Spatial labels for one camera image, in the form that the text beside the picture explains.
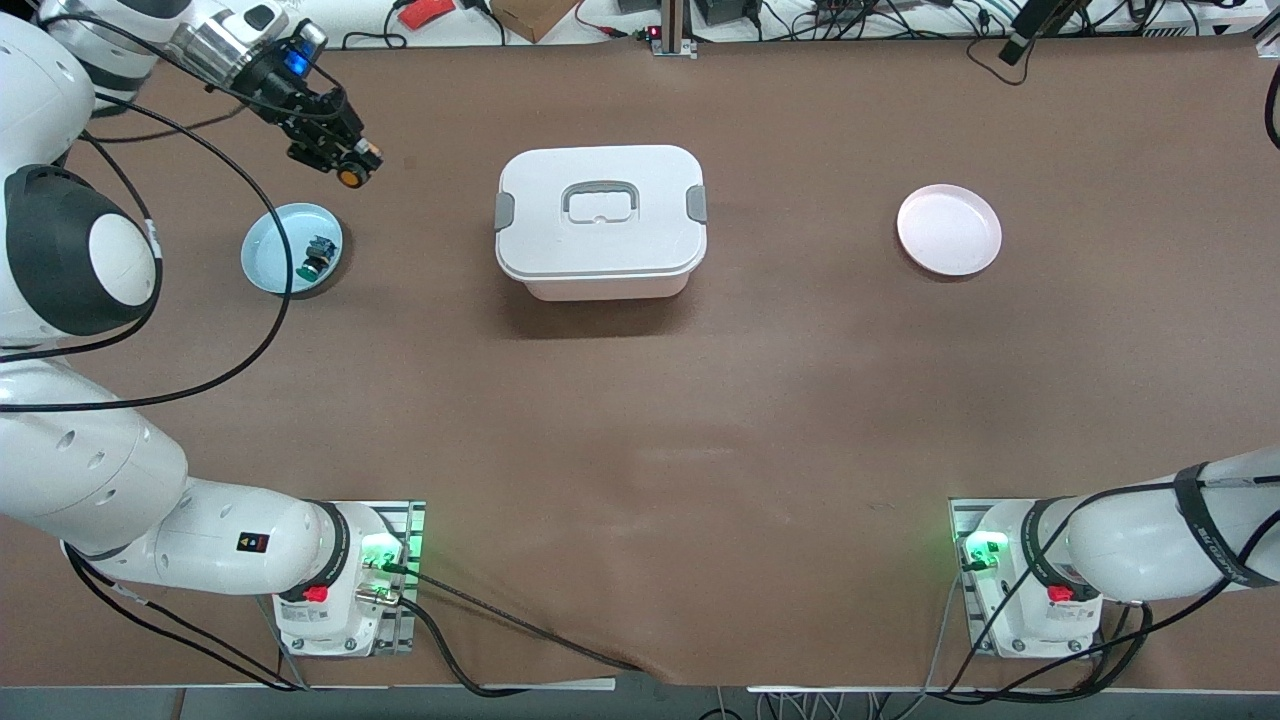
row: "black strap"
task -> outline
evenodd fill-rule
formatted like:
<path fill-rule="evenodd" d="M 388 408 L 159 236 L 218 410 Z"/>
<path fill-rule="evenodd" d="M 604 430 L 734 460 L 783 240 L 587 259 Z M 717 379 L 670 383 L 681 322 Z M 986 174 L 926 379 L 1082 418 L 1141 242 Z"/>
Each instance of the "black strap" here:
<path fill-rule="evenodd" d="M 1053 565 L 1044 559 L 1044 548 L 1041 547 L 1039 543 L 1041 518 L 1044 516 L 1046 510 L 1060 500 L 1066 500 L 1066 496 L 1037 500 L 1032 503 L 1027 515 L 1023 515 L 1023 556 L 1027 557 L 1028 569 L 1030 569 L 1032 574 L 1036 575 L 1036 579 L 1039 580 L 1042 585 L 1064 585 L 1071 588 L 1071 598 L 1083 602 L 1097 597 L 1098 591 L 1059 573 L 1057 568 L 1053 568 Z"/>
<path fill-rule="evenodd" d="M 1276 580 L 1251 570 L 1240 557 L 1235 555 L 1226 538 L 1217 529 L 1217 523 L 1208 514 L 1208 505 L 1204 502 L 1204 492 L 1201 489 L 1199 475 L 1208 462 L 1183 468 L 1174 475 L 1174 496 L 1178 498 L 1178 511 L 1187 521 L 1187 529 L 1199 543 L 1204 556 L 1217 566 L 1222 577 L 1238 585 L 1247 588 L 1267 588 L 1277 584 Z"/>
<path fill-rule="evenodd" d="M 334 532 L 333 553 L 329 555 L 329 562 L 325 562 L 325 566 L 321 568 L 320 571 L 316 573 L 314 578 L 311 578 L 310 580 L 303 580 L 293 585 L 292 588 L 279 593 L 280 600 L 285 602 L 302 602 L 305 600 L 302 597 L 302 591 L 307 588 L 312 588 L 316 585 L 323 585 L 328 588 L 329 585 L 332 585 L 334 580 L 338 579 L 338 575 L 342 574 L 343 566 L 347 565 L 347 553 L 351 552 L 351 528 L 347 527 L 347 519 L 342 516 L 342 512 L 338 511 L 338 507 L 332 502 L 321 502 L 317 500 L 312 500 L 310 502 L 311 505 L 315 505 L 320 510 L 324 510 L 325 515 L 329 515 L 329 519 L 333 520 L 333 532 Z"/>

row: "blue bowl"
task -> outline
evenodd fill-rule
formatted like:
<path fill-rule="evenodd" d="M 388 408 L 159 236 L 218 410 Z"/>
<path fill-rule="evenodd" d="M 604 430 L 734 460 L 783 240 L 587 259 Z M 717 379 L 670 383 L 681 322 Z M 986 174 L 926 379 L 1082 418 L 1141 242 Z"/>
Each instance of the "blue bowl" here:
<path fill-rule="evenodd" d="M 293 292 L 306 292 L 315 290 L 333 275 L 342 260 L 342 225 L 333 213 L 319 205 L 310 202 L 293 202 L 275 209 L 284 224 L 284 232 L 289 236 L 289 250 L 293 254 L 293 266 L 284 266 L 284 243 L 280 242 L 280 232 L 275 229 L 275 222 L 268 213 L 253 223 L 244 236 L 244 245 L 241 246 L 241 268 L 244 277 L 266 292 L 280 295 L 284 292 L 285 274 L 293 275 Z M 302 261 L 307 259 L 307 246 L 316 237 L 330 240 L 334 246 L 333 259 L 315 279 L 306 279 L 297 273 Z"/>

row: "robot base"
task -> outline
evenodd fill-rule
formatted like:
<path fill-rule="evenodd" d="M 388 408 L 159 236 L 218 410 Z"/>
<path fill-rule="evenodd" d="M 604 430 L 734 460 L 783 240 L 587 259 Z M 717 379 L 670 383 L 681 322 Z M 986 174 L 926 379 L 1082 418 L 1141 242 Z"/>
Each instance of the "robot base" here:
<path fill-rule="evenodd" d="M 966 597 L 970 639 L 977 639 L 977 633 L 991 619 L 1007 591 L 1027 571 L 1027 557 L 1019 538 L 1023 518 L 1030 506 L 1030 500 L 951 501 L 960 562 L 992 565 L 986 570 L 966 573 L 966 584 L 973 585 L 973 594 Z M 972 518 L 979 507 L 986 512 L 974 525 Z M 964 514 L 970 516 L 968 521 Z M 974 620 L 974 610 L 980 620 Z M 1000 657 L 1065 657 L 1093 644 L 1101 612 L 1101 597 L 1085 602 L 1051 601 L 1048 589 L 1033 575 L 996 616 L 980 650 L 995 652 Z"/>
<path fill-rule="evenodd" d="M 370 561 L 402 562 L 404 546 L 383 518 L 367 505 L 334 503 L 351 528 L 351 552 L 329 587 L 324 602 L 285 602 L 273 596 L 280 639 L 294 655 L 366 657 L 379 646 L 384 606 L 356 597 L 356 591 L 388 592 L 397 578 L 369 566 Z"/>

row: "white robot link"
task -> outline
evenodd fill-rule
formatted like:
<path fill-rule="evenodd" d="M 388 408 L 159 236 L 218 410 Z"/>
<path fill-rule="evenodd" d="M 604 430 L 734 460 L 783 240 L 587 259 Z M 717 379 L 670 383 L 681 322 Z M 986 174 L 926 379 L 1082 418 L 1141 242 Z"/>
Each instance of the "white robot link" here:
<path fill-rule="evenodd" d="M 1103 598 L 1276 584 L 1277 511 L 1280 446 L 1094 496 L 1006 500 L 957 542 L 996 655 L 1065 657 L 1093 643 Z"/>
<path fill-rule="evenodd" d="M 289 22 L 275 3 L 237 13 L 206 0 L 64 1 L 46 1 L 40 17 L 106 18 L 207 82 L 261 100 L 255 113 L 285 131 L 289 155 L 344 184 L 362 184 L 380 163 L 344 94 L 306 86 L 302 65 L 323 32 L 303 20 L 280 40 Z M 0 512 L 118 580 L 270 593 L 285 642 L 308 655 L 369 655 L 389 583 L 365 561 L 402 559 L 376 512 L 192 478 L 178 443 L 129 407 L 29 410 L 118 400 L 61 359 L 19 355 L 119 328 L 152 301 L 154 232 L 55 163 L 88 123 L 95 90 L 132 97 L 155 60 L 88 22 L 46 33 L 0 14 Z M 329 140 L 312 143 L 320 135 Z"/>

